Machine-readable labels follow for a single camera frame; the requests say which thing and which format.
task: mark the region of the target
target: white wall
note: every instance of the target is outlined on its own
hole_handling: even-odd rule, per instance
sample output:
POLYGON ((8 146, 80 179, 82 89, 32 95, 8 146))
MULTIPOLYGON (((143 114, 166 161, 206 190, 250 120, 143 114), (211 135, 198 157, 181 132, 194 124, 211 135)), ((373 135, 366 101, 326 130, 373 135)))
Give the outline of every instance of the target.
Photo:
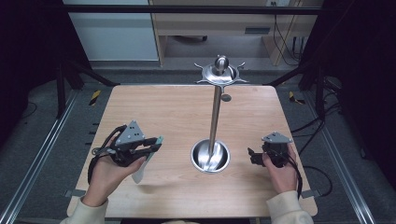
MULTIPOLYGON (((148 5, 148 0, 64 0, 65 4, 148 5)), ((158 61, 151 17, 145 14, 69 13, 90 61, 158 61)))

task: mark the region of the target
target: yellow and black tape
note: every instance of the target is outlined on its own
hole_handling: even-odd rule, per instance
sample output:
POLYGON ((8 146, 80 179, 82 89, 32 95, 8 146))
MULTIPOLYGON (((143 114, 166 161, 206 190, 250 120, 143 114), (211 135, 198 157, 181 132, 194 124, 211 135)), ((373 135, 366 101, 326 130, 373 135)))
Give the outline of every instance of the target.
POLYGON ((100 91, 95 91, 92 95, 92 98, 90 100, 90 105, 95 105, 96 104, 96 100, 98 99, 100 94, 100 91))
POLYGON ((289 100, 300 105, 305 105, 305 100, 296 100, 292 91, 289 91, 289 100))

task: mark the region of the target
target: round metal base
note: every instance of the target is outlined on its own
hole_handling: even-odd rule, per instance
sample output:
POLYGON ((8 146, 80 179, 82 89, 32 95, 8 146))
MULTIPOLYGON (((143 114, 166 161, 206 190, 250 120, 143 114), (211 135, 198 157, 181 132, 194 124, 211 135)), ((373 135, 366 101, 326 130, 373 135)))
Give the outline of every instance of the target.
POLYGON ((215 174, 227 167, 230 162, 230 151, 224 143, 216 140, 213 154, 209 158, 209 139, 203 139, 192 147, 191 162, 199 171, 215 174))

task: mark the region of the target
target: sleeve cuff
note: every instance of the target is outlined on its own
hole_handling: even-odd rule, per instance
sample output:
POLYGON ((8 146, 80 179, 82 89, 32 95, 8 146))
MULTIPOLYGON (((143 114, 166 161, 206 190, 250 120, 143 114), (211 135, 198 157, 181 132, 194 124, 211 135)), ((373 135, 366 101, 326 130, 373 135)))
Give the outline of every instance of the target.
POLYGON ((297 199, 297 191, 287 191, 276 195, 267 201, 271 218, 277 218, 290 212, 301 211, 302 208, 297 199))
POLYGON ((71 217, 66 221, 67 224, 81 224, 81 223, 92 223, 92 224, 104 224, 105 215, 108 205, 108 200, 99 207, 89 207, 85 205, 82 198, 78 199, 78 204, 71 217))

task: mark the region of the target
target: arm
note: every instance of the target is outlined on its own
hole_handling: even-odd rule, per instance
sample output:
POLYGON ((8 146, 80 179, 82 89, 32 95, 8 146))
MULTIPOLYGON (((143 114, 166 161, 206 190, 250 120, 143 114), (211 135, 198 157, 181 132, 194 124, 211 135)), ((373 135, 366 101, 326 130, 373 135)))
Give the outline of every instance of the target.
MULTIPOLYGON (((288 147, 289 155, 295 161, 296 154, 290 144, 288 147)), ((267 201, 272 223, 314 223, 312 217, 301 208, 298 202, 297 174, 291 164, 288 163, 282 168, 277 168, 265 153, 262 154, 262 161, 267 167, 274 189, 278 193, 267 201)))
POLYGON ((128 175, 139 170, 145 157, 134 161, 128 167, 120 167, 105 156, 99 159, 93 169, 91 184, 84 197, 78 200, 73 215, 61 224, 104 224, 107 209, 107 197, 119 186, 128 175))

